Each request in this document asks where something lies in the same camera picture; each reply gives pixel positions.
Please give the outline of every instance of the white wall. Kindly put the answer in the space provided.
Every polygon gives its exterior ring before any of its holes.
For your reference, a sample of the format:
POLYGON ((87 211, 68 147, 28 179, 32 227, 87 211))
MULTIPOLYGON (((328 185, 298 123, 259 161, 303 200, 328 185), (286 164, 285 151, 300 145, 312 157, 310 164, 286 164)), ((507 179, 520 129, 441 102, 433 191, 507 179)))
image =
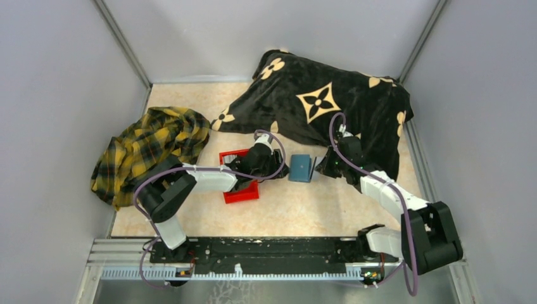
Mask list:
POLYGON ((452 1, 407 82, 483 303, 537 296, 536 14, 531 0, 452 1))
POLYGON ((105 2, 149 79, 178 82, 250 80, 263 52, 280 47, 398 77, 438 0, 105 2))
POLYGON ((89 0, 0 3, 0 303, 72 303, 112 209, 89 190, 145 88, 89 0))

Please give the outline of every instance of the blue notebook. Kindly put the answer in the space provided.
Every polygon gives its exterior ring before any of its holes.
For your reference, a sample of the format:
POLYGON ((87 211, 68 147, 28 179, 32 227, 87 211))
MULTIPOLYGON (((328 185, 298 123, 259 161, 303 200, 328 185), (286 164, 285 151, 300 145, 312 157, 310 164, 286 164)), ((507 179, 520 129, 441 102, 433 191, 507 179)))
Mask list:
POLYGON ((310 182, 312 159, 308 154, 291 155, 289 180, 292 182, 310 182))

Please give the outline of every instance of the red plastic tray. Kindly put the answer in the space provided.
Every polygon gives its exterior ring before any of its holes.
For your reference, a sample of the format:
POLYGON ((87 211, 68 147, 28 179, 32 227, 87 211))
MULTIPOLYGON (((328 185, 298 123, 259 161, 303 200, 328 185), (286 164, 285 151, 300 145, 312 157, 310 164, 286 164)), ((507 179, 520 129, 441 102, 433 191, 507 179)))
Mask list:
MULTIPOLYGON (((228 152, 221 152, 220 153, 220 164, 224 164, 224 156, 227 155, 238 155, 238 156, 246 156, 249 149, 243 149, 243 150, 235 150, 235 151, 228 151, 228 152)), ((251 182, 250 186, 248 188, 239 191, 239 192, 224 192, 224 201, 226 204, 236 203, 238 201, 249 201, 249 200, 257 200, 259 198, 259 188, 258 188, 257 180, 254 180, 251 182)))

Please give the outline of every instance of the yellow plaid shirt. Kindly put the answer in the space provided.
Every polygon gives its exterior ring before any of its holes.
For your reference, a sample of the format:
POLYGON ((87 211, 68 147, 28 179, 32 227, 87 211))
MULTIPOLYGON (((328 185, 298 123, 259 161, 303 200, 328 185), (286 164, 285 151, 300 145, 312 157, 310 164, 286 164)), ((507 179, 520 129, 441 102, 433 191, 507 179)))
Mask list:
POLYGON ((195 164, 209 141, 210 122, 188 108, 154 107, 112 137, 91 175, 91 191, 117 210, 132 204, 138 177, 173 154, 195 164))

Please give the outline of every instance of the black blanket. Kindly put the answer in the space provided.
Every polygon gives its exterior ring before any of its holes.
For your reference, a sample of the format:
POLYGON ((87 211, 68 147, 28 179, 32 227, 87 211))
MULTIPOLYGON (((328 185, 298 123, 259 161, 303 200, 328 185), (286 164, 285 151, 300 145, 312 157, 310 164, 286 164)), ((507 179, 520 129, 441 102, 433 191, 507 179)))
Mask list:
POLYGON ((328 128, 342 111, 347 131, 362 141, 364 157, 392 178, 397 145, 413 117, 409 93, 395 79, 340 70, 280 50, 266 52, 248 90, 211 127, 249 134, 271 130, 302 144, 330 145, 328 128))

